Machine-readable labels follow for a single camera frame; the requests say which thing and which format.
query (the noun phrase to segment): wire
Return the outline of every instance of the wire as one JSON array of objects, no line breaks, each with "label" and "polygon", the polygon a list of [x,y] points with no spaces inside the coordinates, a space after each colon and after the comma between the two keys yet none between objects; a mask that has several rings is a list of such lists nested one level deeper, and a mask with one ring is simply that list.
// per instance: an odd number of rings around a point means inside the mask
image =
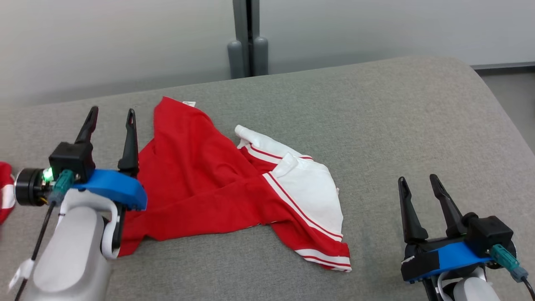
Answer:
[{"label": "wire", "polygon": [[535,292],[533,291],[533,288],[531,287],[530,282],[527,280],[526,277],[522,277],[522,281],[524,282],[524,284],[528,288],[528,291],[530,291],[531,299],[533,299],[533,301],[535,301]]},{"label": "wire", "polygon": [[[39,232],[39,237],[37,238],[37,243],[35,244],[34,252],[32,254],[33,261],[35,261],[35,259],[37,258],[37,254],[39,253],[39,248],[41,247],[41,242],[43,241],[43,236],[47,230],[48,221],[50,219],[50,216],[52,215],[52,209],[54,209],[55,205],[56,205],[55,201],[50,203],[50,206],[48,206],[47,214],[44,216],[43,225],[41,226],[41,232]],[[22,295],[22,291],[24,290],[24,287],[26,286],[26,282],[28,282],[27,279],[22,280],[19,291],[17,292],[17,295],[15,296],[15,301],[18,301],[20,299],[20,296]]]}]

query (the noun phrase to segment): gray couch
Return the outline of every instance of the gray couch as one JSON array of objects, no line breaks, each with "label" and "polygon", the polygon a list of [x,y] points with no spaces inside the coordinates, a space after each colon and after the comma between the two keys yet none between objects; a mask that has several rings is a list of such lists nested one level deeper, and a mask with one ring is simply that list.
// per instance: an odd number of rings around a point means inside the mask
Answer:
[{"label": "gray couch", "polygon": [[[144,241],[113,264],[109,300],[426,300],[420,284],[401,278],[396,181],[406,177],[422,225],[430,237],[442,237],[446,227],[431,173],[461,212],[497,215],[514,229],[522,264],[535,274],[535,157],[483,81],[451,58],[396,58],[4,110],[0,160],[15,171],[47,166],[54,147],[74,140],[89,108],[98,105],[94,159],[99,168],[115,168],[127,109],[136,110],[141,148],[152,137],[152,110],[164,95],[196,101],[234,140],[234,126],[242,124],[327,165],[340,188],[353,271],[306,262],[270,227],[254,227]],[[0,287],[30,256],[44,212],[19,206],[1,227]],[[528,300],[507,271],[488,276],[502,300]]]}]

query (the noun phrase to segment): white wall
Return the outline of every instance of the white wall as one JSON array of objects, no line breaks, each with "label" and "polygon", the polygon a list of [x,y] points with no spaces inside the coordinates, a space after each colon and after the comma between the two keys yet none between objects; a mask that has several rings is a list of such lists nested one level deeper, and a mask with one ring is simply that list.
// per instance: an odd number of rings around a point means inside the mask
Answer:
[{"label": "white wall", "polygon": [[0,104],[230,78],[232,1],[4,0]]},{"label": "white wall", "polygon": [[535,62],[531,0],[259,0],[269,72],[405,55]]}]

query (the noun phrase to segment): white tape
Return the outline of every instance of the white tape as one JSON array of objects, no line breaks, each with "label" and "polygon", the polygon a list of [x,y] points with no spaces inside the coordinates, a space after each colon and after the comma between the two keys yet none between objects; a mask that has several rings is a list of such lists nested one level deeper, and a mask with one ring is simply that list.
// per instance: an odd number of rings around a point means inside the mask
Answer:
[{"label": "white tape", "polygon": [[9,288],[7,289],[7,291],[10,291],[13,288],[13,286],[15,286],[15,284],[17,284],[17,281],[19,281],[19,278],[21,276],[22,276],[23,279],[30,278],[30,275],[32,274],[34,263],[35,263],[35,261],[33,261],[32,259],[28,258],[28,259],[26,259],[25,261],[23,261],[20,264],[19,268],[15,272],[15,275],[13,276],[11,281],[9,282]]},{"label": "white tape", "polygon": [[404,264],[405,262],[409,262],[409,261],[411,261],[412,259],[414,259],[414,256],[411,256],[411,257],[405,259],[404,261],[401,262],[401,264]]}]

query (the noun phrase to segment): shirt tag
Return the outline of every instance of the shirt tag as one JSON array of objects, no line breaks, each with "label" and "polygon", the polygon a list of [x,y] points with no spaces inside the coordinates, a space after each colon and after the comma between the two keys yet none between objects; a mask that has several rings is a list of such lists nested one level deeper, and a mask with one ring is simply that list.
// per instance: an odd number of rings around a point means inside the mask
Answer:
[{"label": "shirt tag", "polygon": [[34,261],[30,258],[23,261],[17,271],[15,272],[15,275],[13,276],[13,279],[9,282],[9,288],[7,291],[10,291],[13,286],[17,283],[19,278],[22,276],[24,279],[28,279],[30,277],[30,274],[32,273]]},{"label": "shirt tag", "polygon": [[187,105],[187,106],[190,106],[190,107],[194,107],[195,108],[195,104],[197,103],[196,101],[182,101],[183,104]]}]

